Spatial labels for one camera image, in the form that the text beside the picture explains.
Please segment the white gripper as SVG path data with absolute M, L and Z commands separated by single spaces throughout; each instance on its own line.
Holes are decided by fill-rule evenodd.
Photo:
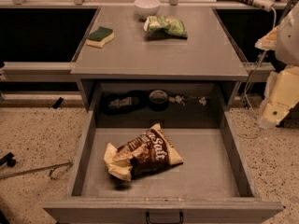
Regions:
M 271 72 L 264 91 L 258 117 L 260 127 L 274 128 L 299 103 L 299 67 L 287 66 L 279 73 Z

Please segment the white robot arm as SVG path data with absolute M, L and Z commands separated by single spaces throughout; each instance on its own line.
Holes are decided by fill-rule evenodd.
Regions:
M 273 128 L 280 124 L 299 103 L 299 4 L 283 18 L 279 26 L 260 38 L 255 47 L 273 50 L 278 61 L 286 67 L 271 73 L 266 84 L 258 124 Z

